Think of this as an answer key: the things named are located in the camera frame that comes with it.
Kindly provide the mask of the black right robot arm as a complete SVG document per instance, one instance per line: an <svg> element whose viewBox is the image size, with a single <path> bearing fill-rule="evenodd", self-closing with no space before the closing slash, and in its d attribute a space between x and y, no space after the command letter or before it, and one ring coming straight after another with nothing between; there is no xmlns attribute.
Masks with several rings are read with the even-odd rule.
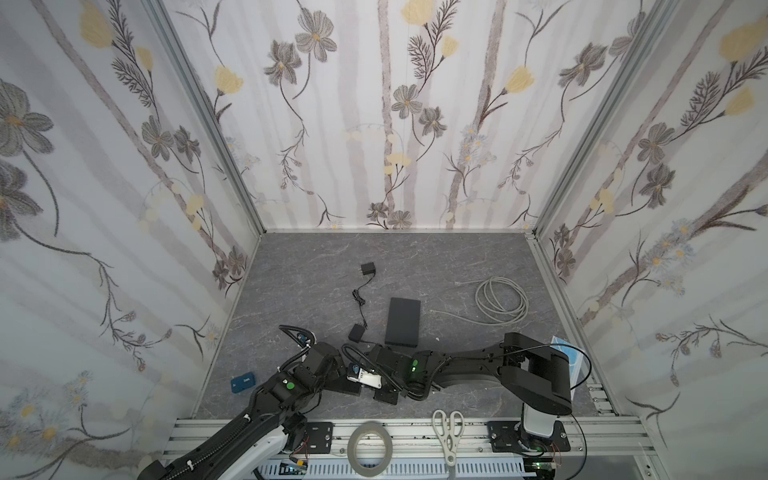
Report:
<svg viewBox="0 0 768 480"><path fill-rule="evenodd" d="M571 450L561 419L573 414L575 390L593 370L584 350L517 332L490 347L459 353L406 354L382 345L365 353L345 345L342 352L350 360L346 378L374 389L375 399L392 405L401 397L425 401L432 392L457 385L501 385L522 402L522 413L513 424L489 423L492 449L529 458Z"/></svg>

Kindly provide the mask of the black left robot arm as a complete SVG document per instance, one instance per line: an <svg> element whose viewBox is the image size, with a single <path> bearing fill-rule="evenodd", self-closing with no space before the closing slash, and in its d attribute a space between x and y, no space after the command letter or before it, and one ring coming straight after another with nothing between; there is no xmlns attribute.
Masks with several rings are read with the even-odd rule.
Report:
<svg viewBox="0 0 768 480"><path fill-rule="evenodd" d="M186 455L164 465L156 460L140 479L243 479L259 464L303 442L302 410L328 390L358 396L362 385L348 379L339 350L298 326L279 329L300 352L250 395L244 410Z"/></svg>

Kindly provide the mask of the blue face mask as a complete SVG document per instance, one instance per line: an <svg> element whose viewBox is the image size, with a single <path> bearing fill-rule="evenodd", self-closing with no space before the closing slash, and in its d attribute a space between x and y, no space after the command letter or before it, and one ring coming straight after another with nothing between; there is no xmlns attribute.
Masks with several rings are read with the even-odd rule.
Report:
<svg viewBox="0 0 768 480"><path fill-rule="evenodd" d="M557 336L552 337L550 346L566 355L569 364L570 389L575 391L592 375L593 364L591 358L580 347Z"/></svg>

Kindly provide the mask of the small blue box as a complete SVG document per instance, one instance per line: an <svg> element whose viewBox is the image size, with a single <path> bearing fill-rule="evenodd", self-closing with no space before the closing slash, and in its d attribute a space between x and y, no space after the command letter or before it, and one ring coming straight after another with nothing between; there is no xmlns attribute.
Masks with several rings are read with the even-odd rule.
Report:
<svg viewBox="0 0 768 480"><path fill-rule="evenodd" d="M230 389L233 394L243 393L257 385L253 372L237 375L230 380Z"/></svg>

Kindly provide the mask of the black power adapter with cable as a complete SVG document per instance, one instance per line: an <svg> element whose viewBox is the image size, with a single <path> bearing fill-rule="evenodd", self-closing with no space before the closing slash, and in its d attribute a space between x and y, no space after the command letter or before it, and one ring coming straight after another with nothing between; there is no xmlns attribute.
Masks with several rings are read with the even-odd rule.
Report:
<svg viewBox="0 0 768 480"><path fill-rule="evenodd" d="M365 332L366 327L363 324L355 324L348 333L348 340L353 343L360 343Z"/></svg>

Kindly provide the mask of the clear tape roll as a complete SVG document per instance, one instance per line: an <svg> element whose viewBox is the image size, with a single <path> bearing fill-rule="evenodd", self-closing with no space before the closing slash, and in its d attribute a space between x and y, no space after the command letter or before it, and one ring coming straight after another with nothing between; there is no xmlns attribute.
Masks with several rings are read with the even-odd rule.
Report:
<svg viewBox="0 0 768 480"><path fill-rule="evenodd" d="M386 472L394 454L393 439L383 423L368 421L349 436L347 460L352 471L371 479Z"/></svg>

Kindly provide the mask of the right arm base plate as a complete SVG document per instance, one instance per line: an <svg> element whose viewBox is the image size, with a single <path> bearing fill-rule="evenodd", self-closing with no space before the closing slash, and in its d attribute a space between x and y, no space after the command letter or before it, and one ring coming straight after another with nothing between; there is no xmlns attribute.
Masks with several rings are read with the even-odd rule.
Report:
<svg viewBox="0 0 768 480"><path fill-rule="evenodd" d="M494 453L538 457L571 451L568 435L559 420L554 422L553 434L550 437L524 433L521 421L489 421L486 426Z"/></svg>

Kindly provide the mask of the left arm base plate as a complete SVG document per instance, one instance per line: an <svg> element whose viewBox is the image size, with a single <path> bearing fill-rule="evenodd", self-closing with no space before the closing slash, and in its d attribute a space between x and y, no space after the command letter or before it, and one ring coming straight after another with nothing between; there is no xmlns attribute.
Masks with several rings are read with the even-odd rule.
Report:
<svg viewBox="0 0 768 480"><path fill-rule="evenodd" d="M296 433L288 436L284 452L291 456L309 457L331 453L334 439L333 422L309 422L302 424Z"/></svg>

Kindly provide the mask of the white handled scissors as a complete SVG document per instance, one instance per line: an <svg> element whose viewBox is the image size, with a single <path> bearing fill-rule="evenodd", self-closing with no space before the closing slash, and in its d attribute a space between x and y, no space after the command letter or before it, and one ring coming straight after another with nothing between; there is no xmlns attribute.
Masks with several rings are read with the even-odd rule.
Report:
<svg viewBox="0 0 768 480"><path fill-rule="evenodd" d="M465 419L463 414L454 410L446 412L435 410L431 417L434 434L440 442L446 465L453 468L457 464L458 446L463 436Z"/></svg>

